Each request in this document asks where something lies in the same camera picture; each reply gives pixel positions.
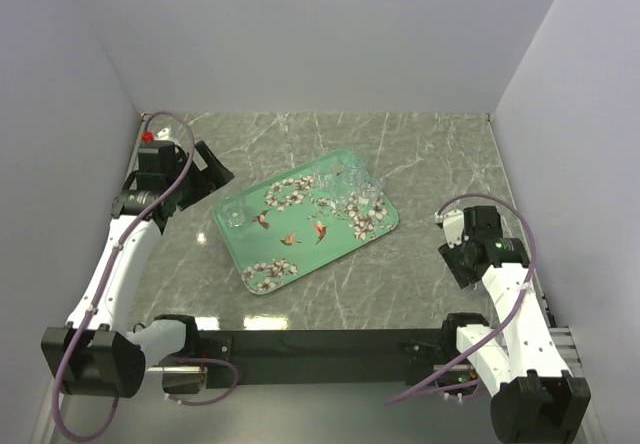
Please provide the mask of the clear faceted drinking glass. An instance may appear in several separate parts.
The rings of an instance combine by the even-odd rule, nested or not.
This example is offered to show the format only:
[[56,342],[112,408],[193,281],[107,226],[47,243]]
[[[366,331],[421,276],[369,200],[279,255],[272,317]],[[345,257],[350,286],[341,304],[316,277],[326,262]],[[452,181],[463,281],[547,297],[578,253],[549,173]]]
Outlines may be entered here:
[[237,228],[246,222],[247,213],[244,206],[232,204],[223,209],[222,217],[229,228]]
[[338,171],[335,184],[338,187],[354,189],[356,177],[359,171],[365,166],[363,160],[354,153],[344,153],[338,158]]
[[319,190],[327,190],[335,177],[332,160],[318,160],[311,165],[314,186]]
[[358,202],[362,206],[372,206],[379,198],[384,181],[364,172],[357,181]]

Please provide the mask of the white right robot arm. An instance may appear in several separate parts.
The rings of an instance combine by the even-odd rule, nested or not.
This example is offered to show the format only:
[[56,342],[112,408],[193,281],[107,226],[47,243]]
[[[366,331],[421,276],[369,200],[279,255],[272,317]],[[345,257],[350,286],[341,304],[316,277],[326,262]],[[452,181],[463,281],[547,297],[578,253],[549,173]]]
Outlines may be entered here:
[[503,443],[571,443],[591,400],[588,383],[573,375],[554,343],[524,243],[503,233],[493,206],[438,217],[446,239],[439,252],[460,287],[479,283],[499,324],[449,316],[454,329],[440,339],[443,357],[467,360],[491,396],[494,432]]

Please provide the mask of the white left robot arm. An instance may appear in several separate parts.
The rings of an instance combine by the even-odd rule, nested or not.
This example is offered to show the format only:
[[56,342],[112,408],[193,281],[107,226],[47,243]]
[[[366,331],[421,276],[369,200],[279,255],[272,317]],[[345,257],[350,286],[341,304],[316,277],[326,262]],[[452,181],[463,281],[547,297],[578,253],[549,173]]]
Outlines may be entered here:
[[81,301],[41,340],[59,392],[130,398],[150,367],[168,360],[188,366],[202,357],[192,316],[162,314],[140,336],[127,330],[144,268],[169,219],[234,178],[206,143],[196,142],[194,152],[204,168],[168,140],[139,147],[138,167],[113,201],[105,248]]

